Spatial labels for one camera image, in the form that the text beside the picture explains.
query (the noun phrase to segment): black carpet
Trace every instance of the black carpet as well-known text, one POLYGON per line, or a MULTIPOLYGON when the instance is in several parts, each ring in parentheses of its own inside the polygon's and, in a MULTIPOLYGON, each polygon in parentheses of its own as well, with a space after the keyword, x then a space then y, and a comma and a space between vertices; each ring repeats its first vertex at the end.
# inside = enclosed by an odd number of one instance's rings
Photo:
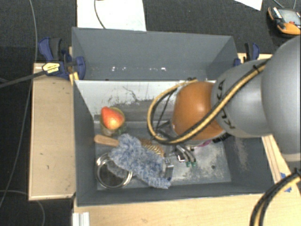
MULTIPOLYGON (((279 0, 292 7, 293 0, 279 0)), ((71 27, 76 26, 76 0, 32 0, 38 39, 60 37, 71 45, 71 27)), ((263 0, 256 11, 233 0, 143 0, 148 31, 222 34, 234 37, 238 52, 245 42, 255 42, 262 53, 273 53, 287 39, 280 37, 266 17, 272 0, 263 0)), ((297 0, 296 10, 301 10, 297 0)), ((0 78, 13 80, 31 74, 34 61, 34 29, 28 0, 0 0, 0 78)), ((16 157, 29 82, 0 89, 0 190, 4 190, 16 157)), ((10 190, 27 192, 30 143, 30 108, 10 190)), ((71 224, 71 200, 42 202, 45 225, 71 224)), ((0 209, 0 225, 41 225, 37 203, 26 196, 8 193, 0 209)))

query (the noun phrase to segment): brush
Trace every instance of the brush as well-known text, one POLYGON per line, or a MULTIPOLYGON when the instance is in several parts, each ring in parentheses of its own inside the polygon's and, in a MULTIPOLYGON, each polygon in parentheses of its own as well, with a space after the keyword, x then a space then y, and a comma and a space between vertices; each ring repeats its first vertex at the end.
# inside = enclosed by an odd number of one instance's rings
MULTIPOLYGON (((155 152, 159 156, 163 157, 164 156, 164 150, 162 147, 159 145, 153 145, 151 140, 146 139, 146 138, 138 138, 139 141, 141 142, 141 145, 144 146, 146 149, 155 152)), ((94 142, 97 144, 103 144, 103 145, 109 145, 109 146, 118 146, 119 141, 116 139, 113 139, 111 137, 106 137, 103 135, 96 135, 94 137, 94 142)))

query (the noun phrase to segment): gray bin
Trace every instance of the gray bin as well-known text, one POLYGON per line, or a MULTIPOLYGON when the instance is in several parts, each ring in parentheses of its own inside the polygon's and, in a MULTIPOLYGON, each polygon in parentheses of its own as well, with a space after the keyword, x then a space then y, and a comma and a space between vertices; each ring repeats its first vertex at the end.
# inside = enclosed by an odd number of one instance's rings
MULTIPOLYGON (((120 108, 127 131, 150 138, 146 112, 152 99, 179 80, 215 80, 231 68, 237 52, 230 36, 73 28, 72 53, 87 65, 85 80, 75 82, 73 94, 78 206, 262 193, 273 184, 259 138, 230 137, 196 148, 195 168, 173 162, 169 189, 150 188, 133 178, 110 190, 94 175, 96 158, 110 150, 93 141, 100 133, 100 109, 120 108)), ((172 115, 174 99, 164 120, 172 115)))

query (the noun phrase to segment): blue cloth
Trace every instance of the blue cloth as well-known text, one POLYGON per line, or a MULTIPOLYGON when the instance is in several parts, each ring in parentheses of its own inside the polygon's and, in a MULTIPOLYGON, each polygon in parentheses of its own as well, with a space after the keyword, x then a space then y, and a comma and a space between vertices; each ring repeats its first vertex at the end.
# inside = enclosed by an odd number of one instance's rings
POLYGON ((109 152, 109 157, 122 169, 132 171, 139 179, 155 188, 167 189, 170 181, 162 176, 163 158, 143 147, 139 139, 123 134, 119 146, 109 152))

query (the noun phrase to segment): yellow cable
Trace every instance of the yellow cable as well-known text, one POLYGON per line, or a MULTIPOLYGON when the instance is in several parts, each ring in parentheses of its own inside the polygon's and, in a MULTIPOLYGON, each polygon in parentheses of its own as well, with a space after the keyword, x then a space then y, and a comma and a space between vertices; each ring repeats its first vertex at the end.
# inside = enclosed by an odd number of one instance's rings
POLYGON ((252 78, 254 78, 256 75, 258 75, 260 72, 262 72, 265 68, 265 65, 257 68, 256 70, 254 70, 252 73, 250 73, 248 76, 244 77, 241 81, 238 82, 238 84, 230 91, 229 94, 226 95, 226 97, 220 102, 220 104, 212 111, 212 113, 207 117, 206 120, 204 120, 200 125, 198 125, 194 130, 192 130, 190 133, 188 133, 187 135, 178 138, 176 140, 173 141, 169 141, 168 139, 165 139, 163 137, 160 137, 156 134, 156 132, 154 131, 152 124, 151 124, 151 112, 153 110, 154 105, 156 104, 156 102, 164 95, 168 94, 170 91, 182 86, 182 85, 187 85, 190 83, 194 83, 197 82, 197 80, 192 80, 189 82, 184 82, 184 83, 180 83, 178 85, 175 85, 169 89, 167 89, 166 91, 162 92, 160 95, 158 95, 153 102, 151 103, 148 113, 147 113, 147 126, 150 130, 151 135, 156 138, 158 141, 161 142, 168 142, 170 144, 174 144, 174 143, 180 143, 183 142, 184 140, 192 137, 193 135, 197 134, 199 131, 201 131, 204 127, 207 126, 207 124, 222 110, 222 108, 230 101, 230 99, 235 95, 235 93, 242 88, 246 83, 248 83, 252 78))

